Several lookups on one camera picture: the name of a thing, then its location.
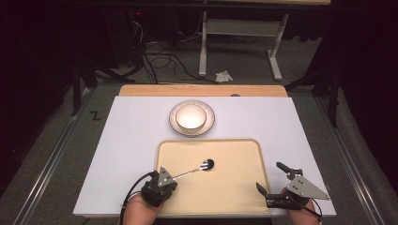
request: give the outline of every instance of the cable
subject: cable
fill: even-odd
[[[255,37],[253,40],[243,40],[243,39],[236,39],[237,37],[240,37],[240,38],[251,38],[252,36],[239,36],[239,35],[235,35],[235,36],[230,36],[230,35],[209,36],[209,38],[213,39],[213,41],[215,41],[215,42],[221,42],[221,40],[225,40],[226,43],[224,43],[221,47],[212,47],[210,44],[207,44],[207,46],[210,49],[220,50],[220,49],[223,49],[223,48],[225,48],[225,47],[227,47],[228,45],[231,45],[231,44],[236,44],[236,43],[252,44],[252,43],[261,41],[261,40],[266,38],[266,37]]]
[[[314,199],[312,199],[312,200],[318,205],[318,208],[319,208],[320,213],[321,213],[320,215],[317,214],[315,211],[307,208],[305,205],[302,205],[300,202],[296,201],[294,198],[290,198],[290,200],[292,202],[296,203],[297,205],[299,205],[305,211],[307,211],[307,212],[311,213],[312,215],[316,216],[318,218],[318,222],[322,222],[322,211],[320,210],[320,207],[319,207],[318,203],[316,201],[314,201]]]
[[[156,51],[156,52],[153,52],[153,53],[147,53],[147,51],[153,46],[161,47],[161,49],[159,51]],[[150,56],[156,57],[156,58],[154,58],[154,59],[152,59],[150,61],[148,60],[148,64],[151,66],[153,72],[154,72],[153,68],[166,68],[167,66],[173,64],[173,72],[174,72],[175,76],[178,77],[178,75],[176,73],[176,67],[177,67],[177,65],[181,65],[182,68],[184,69],[185,74],[187,74],[188,76],[193,78],[192,80],[188,80],[188,79],[183,79],[183,78],[178,77],[181,81],[194,81],[194,80],[196,80],[196,81],[204,81],[204,82],[208,82],[208,83],[218,84],[217,82],[214,82],[212,80],[205,79],[205,78],[200,78],[200,77],[196,77],[196,76],[191,75],[189,73],[189,71],[187,70],[187,68],[185,67],[185,65],[179,60],[179,58],[175,54],[163,53],[163,52],[164,52],[164,47],[158,42],[156,42],[156,43],[152,42],[152,43],[147,45],[147,47],[145,49],[145,56],[150,55]],[[154,66],[153,65],[153,63],[155,61],[161,60],[161,59],[165,59],[166,60],[166,63],[164,65],[162,65],[162,66]]]
[[[158,77],[156,76],[155,69],[153,69],[152,65],[149,62],[149,59],[148,59],[148,57],[146,55],[146,52],[144,52],[144,58],[145,58],[146,62],[149,64],[149,66],[150,66],[150,68],[152,70],[152,73],[150,73],[148,71],[148,69],[146,68],[146,66],[144,66],[145,70],[146,70],[146,73],[148,74],[149,80],[150,80],[150,78],[152,78],[153,79],[153,83],[154,84],[158,84]]]
[[[132,192],[132,193],[130,194],[129,198],[128,198],[128,201],[129,201],[132,197],[134,197],[135,194],[138,194],[138,193],[141,193],[141,190],[137,190],[137,191]]]
[[[85,225],[88,221],[90,221],[90,218],[85,219],[82,225]]]
[[[189,41],[189,40],[192,40],[192,39],[195,39],[195,38],[199,38],[200,36],[202,36],[202,35],[196,36],[198,31],[199,31],[200,24],[202,23],[202,20],[203,20],[203,12],[200,14],[199,22],[198,22],[198,25],[196,26],[195,32],[193,32],[193,35],[191,37],[188,37],[187,39],[180,40],[179,42],[180,43],[186,42],[186,41]]]
[[[139,24],[139,23],[136,22],[136,21],[131,21],[131,23],[135,24],[135,26],[136,26],[135,32],[134,32],[134,36],[131,37],[131,40],[134,42],[134,38],[135,38],[135,36],[137,35],[138,28],[140,28],[140,30],[141,30],[141,32],[140,32],[141,35],[140,35],[140,41],[138,41],[138,44],[141,44],[141,42],[143,41],[143,36],[144,36],[144,29],[143,29],[143,27],[141,26],[141,24]]]
[[[134,193],[139,192],[139,191],[136,191],[136,192],[134,192],[134,193],[131,193],[131,192],[135,189],[135,187],[138,185],[138,183],[140,183],[142,180],[144,180],[145,178],[147,178],[147,177],[150,176],[151,174],[153,174],[153,172],[149,172],[149,173],[143,175],[140,179],[138,179],[138,180],[135,182],[135,184],[131,187],[131,189],[130,189],[129,192],[127,193],[127,196],[126,196],[126,198],[125,198],[125,200],[124,200],[124,202],[123,202],[122,209],[120,210],[119,225],[123,225],[123,217],[124,217],[124,213],[125,213],[125,211],[126,211],[127,204],[129,203],[130,197],[131,197]]]
[[[85,62],[89,67],[92,67],[92,68],[94,68],[94,69],[98,69],[98,70],[104,72],[105,74],[111,76],[112,78],[114,78],[114,79],[116,79],[116,80],[118,80],[118,81],[120,81],[120,82],[123,82],[123,83],[134,83],[134,82],[135,82],[135,80],[130,80],[130,79],[124,77],[124,76],[121,76],[121,75],[119,75],[119,74],[117,74],[117,73],[111,71],[111,70],[108,69],[107,67],[104,67],[104,66],[102,66],[102,65],[100,65],[100,64],[96,64],[94,61],[92,61],[92,60],[90,60],[90,59],[84,59],[84,62]]]

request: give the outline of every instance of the human hand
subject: human hand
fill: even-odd
[[[309,200],[305,206],[308,209],[315,211],[314,203],[312,200]],[[290,218],[290,221],[294,225],[319,225],[318,218],[314,214],[311,214],[304,209],[287,210],[287,214]]]
[[[123,225],[151,225],[162,208],[163,203],[154,207],[147,203],[141,194],[137,194],[129,199],[123,217]]]
[[[150,181],[145,182],[141,189],[143,199],[152,206],[159,207],[164,201],[168,200],[176,189],[177,182],[173,182],[164,187],[159,187],[159,173],[154,171]]]

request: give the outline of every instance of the electrical cord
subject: electrical cord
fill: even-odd
[[[107,67],[104,67],[100,64],[96,64],[94,61],[90,59],[85,59],[84,62],[89,65],[92,68],[98,69],[105,74],[111,76],[112,78],[116,79],[117,81],[123,82],[123,83],[135,83],[135,80],[128,79],[124,76],[121,76],[117,74],[116,72],[113,72],[112,70],[108,69]]]
[[[82,223],[82,225],[85,225],[88,221],[90,221],[91,218],[87,218],[84,220],[84,222]]]
[[[215,50],[220,50],[220,49],[224,49],[225,47],[231,45],[231,44],[237,44],[237,43],[246,43],[246,44],[251,44],[251,43],[255,43],[258,41],[261,41],[263,39],[265,39],[266,37],[255,37],[253,40],[244,40],[244,39],[237,39],[237,37],[241,37],[241,38],[250,38],[249,36],[221,36],[221,35],[217,35],[217,36],[209,36],[209,38],[213,39],[213,41],[215,42],[221,42],[221,40],[226,41],[226,43],[224,43],[221,47],[214,47],[211,46],[209,43],[207,44],[207,46],[209,47],[209,49],[215,49]]]
[[[158,77],[157,77],[157,75],[156,75],[156,73],[155,73],[155,69],[152,67],[151,63],[149,62],[149,59],[148,59],[148,57],[147,57],[147,55],[146,55],[146,52],[144,52],[144,58],[145,58],[146,62],[149,64],[149,67],[150,67],[151,70],[152,70],[152,73],[151,73],[151,72],[148,70],[148,68],[147,68],[146,66],[144,66],[144,67],[145,67],[145,71],[146,71],[146,73],[148,74],[148,78],[149,78],[150,82],[151,82],[151,83],[154,83],[154,84],[158,84]]]
[[[148,49],[150,49],[153,46],[161,47],[161,49],[159,51],[156,51],[156,52],[147,53]],[[200,78],[200,77],[193,76],[192,74],[189,73],[189,71],[187,70],[185,65],[179,60],[179,58],[175,54],[163,53],[163,52],[164,52],[164,47],[160,43],[152,42],[149,45],[147,45],[146,50],[145,50],[145,55],[150,55],[150,56],[156,57],[156,58],[154,58],[154,59],[152,59],[150,61],[148,60],[148,64],[151,66],[153,71],[154,71],[153,68],[166,68],[167,66],[173,64],[173,72],[174,72],[175,76],[178,77],[177,72],[176,72],[176,67],[177,67],[177,65],[180,65],[180,66],[182,66],[185,74],[187,74],[188,76],[192,77],[192,80],[182,79],[182,78],[178,77],[181,81],[194,81],[194,80],[196,80],[196,81],[204,81],[204,82],[207,82],[207,83],[218,84],[217,82],[214,82],[214,81],[206,79],[206,78]],[[153,65],[154,62],[156,62],[158,60],[161,60],[161,59],[163,59],[163,60],[165,59],[166,60],[166,63],[164,65],[162,65],[162,66],[154,66]]]
[[[138,22],[136,22],[136,21],[131,21],[131,25],[135,25],[135,32],[134,32],[134,36],[133,37],[130,37],[131,38],[131,40],[132,40],[132,42],[134,43],[135,41],[134,41],[134,38],[136,37],[136,35],[137,35],[137,31],[138,31],[138,28],[140,28],[140,40],[138,41],[138,44],[141,44],[141,42],[143,41],[143,37],[144,37],[144,29],[143,29],[143,27],[141,26],[141,24],[139,24]]]
[[[316,203],[316,205],[318,206],[320,214],[317,214],[315,211],[313,211],[313,210],[307,208],[307,206],[302,205],[300,202],[296,201],[294,198],[290,198],[290,200],[291,200],[292,202],[296,203],[297,205],[299,205],[299,206],[300,206],[302,209],[304,209],[305,211],[307,211],[307,212],[311,213],[312,215],[316,216],[316,218],[318,219],[318,222],[322,222],[322,210],[321,210],[321,207],[319,206],[319,204],[318,204],[314,199],[312,199],[312,200],[313,200],[313,201]]]
[[[186,39],[180,40],[179,42],[180,43],[186,42],[186,41],[189,41],[189,40],[192,40],[192,39],[196,39],[196,38],[199,38],[200,36],[202,36],[202,35],[197,35],[198,31],[199,31],[199,28],[200,28],[200,24],[202,23],[202,20],[203,20],[203,12],[200,14],[199,22],[198,22],[198,24],[196,26],[195,32],[193,32],[193,35],[191,35],[190,37],[188,37]]]
[[[140,60],[137,62],[137,64],[135,65],[135,67],[132,69],[132,70],[130,70],[129,72],[127,72],[127,73],[125,73],[125,74],[117,74],[118,76],[120,76],[121,77],[121,79],[117,79],[116,77],[115,77],[115,75],[114,76],[111,76],[111,77],[105,77],[105,76],[102,76],[102,75],[100,75],[100,74],[96,74],[96,77],[98,77],[98,78],[101,78],[101,79],[103,79],[103,80],[105,80],[105,81],[110,81],[110,80],[118,80],[118,81],[120,81],[120,82],[123,82],[123,83],[133,83],[134,82],[134,80],[126,80],[130,75],[132,75],[132,74],[134,74],[134,73],[136,73],[136,72],[138,72],[142,67],[143,67],[143,60],[142,60],[142,58],[140,58]]]
[[[144,180],[145,178],[147,178],[148,176],[151,176],[151,175],[153,175],[153,172],[149,172],[149,173],[143,175],[140,179],[138,179],[138,180],[135,182],[135,184],[131,187],[131,189],[130,189],[129,192],[127,193],[126,198],[125,198],[125,200],[124,200],[124,202],[123,202],[123,205],[122,205],[122,209],[120,210],[119,225],[123,225],[123,217],[124,217],[124,213],[125,213],[126,208],[127,208],[127,204],[129,203],[129,199],[130,199],[131,196],[133,196],[135,193],[140,192],[140,191],[135,191],[135,192],[132,192],[132,191],[137,187],[137,185],[138,185],[142,180]]]

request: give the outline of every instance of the plastic tray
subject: plastic tray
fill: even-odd
[[[208,158],[214,160],[214,168],[178,179],[161,216],[269,213],[255,185],[258,182],[269,191],[256,140],[165,141],[158,149],[156,169],[163,166],[175,177],[198,168]]]

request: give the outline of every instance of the white table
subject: white table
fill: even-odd
[[[168,120],[173,107],[188,99],[204,101],[216,114],[213,128],[198,138],[250,138],[260,143],[272,193],[289,183],[276,167],[278,161],[302,169],[307,179],[327,192],[290,97],[116,97],[74,215],[118,217],[132,184],[155,169],[159,144],[189,139],[175,132]],[[318,202],[324,216],[336,215],[331,201]],[[282,215],[285,210],[273,209],[260,216]]]

